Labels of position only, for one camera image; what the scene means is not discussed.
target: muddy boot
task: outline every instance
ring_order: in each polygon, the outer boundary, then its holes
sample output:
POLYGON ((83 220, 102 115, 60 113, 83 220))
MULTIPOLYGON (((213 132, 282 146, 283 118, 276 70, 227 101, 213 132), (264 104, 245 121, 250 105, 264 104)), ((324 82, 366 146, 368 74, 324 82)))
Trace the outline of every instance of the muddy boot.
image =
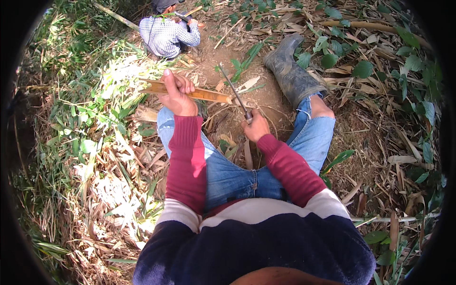
POLYGON ((278 48, 263 58, 264 65, 274 73, 280 89, 293 109, 297 109, 304 98, 317 92, 326 96, 326 88, 302 69, 293 58, 295 49, 303 40, 304 38, 297 33, 286 36, 278 48))

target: knife handle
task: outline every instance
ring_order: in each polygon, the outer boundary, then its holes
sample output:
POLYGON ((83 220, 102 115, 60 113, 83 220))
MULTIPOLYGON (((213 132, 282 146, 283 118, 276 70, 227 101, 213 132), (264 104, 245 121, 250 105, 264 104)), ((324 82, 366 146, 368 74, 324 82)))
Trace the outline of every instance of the knife handle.
POLYGON ((253 121, 253 119, 254 119, 253 116, 252 116, 252 112, 251 112, 251 111, 248 112, 248 113, 246 113, 246 114, 244 115, 244 118, 247 120, 247 123, 248 123, 248 124, 251 124, 252 121, 253 121))

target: crouching man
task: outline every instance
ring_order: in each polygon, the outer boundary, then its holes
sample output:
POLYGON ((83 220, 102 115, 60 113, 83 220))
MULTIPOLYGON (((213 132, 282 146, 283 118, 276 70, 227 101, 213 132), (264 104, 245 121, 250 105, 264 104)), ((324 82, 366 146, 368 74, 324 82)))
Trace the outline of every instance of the crouching man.
POLYGON ((158 57, 173 59, 187 47, 195 47, 200 43, 198 21, 190 19, 176 22, 157 15, 172 13, 176 4, 182 0, 152 0, 154 16, 144 18, 140 22, 140 34, 149 51, 158 57))

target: red sleeve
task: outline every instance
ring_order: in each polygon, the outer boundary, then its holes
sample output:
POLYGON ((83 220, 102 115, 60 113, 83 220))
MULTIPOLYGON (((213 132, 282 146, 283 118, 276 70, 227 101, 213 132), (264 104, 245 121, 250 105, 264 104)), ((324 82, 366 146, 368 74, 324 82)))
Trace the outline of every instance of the red sleeve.
POLYGON ((170 140, 170 169, 166 198, 176 199, 202 215, 206 202, 206 161, 201 140, 201 117, 174 115, 170 140))
POLYGON ((305 159, 273 135, 263 136, 257 146, 265 155, 272 175, 282 183, 293 204, 305 207, 310 198, 326 188, 305 159))

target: hand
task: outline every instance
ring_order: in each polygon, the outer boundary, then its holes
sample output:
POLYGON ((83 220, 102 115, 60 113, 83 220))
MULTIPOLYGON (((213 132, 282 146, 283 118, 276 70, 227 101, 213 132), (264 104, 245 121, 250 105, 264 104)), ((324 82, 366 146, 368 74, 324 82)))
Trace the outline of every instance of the hand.
POLYGON ((247 138, 257 143, 261 137, 270 134, 271 131, 269 130, 268 121, 263 118, 257 109, 252 110, 252 116, 252 123, 248 124, 247 121, 244 121, 241 123, 241 127, 244 129, 247 138))
POLYGON ((166 95, 158 95, 158 99, 165 107, 177 116, 198 116, 197 104, 186 95, 195 91, 195 86, 192 82, 185 77, 173 74, 168 68, 164 70, 160 80, 165 82, 165 87, 168 91, 166 95))
POLYGON ((190 24, 193 24, 193 23, 198 24, 198 21, 195 20, 195 19, 190 19, 190 21, 188 21, 187 24, 190 25, 190 24))

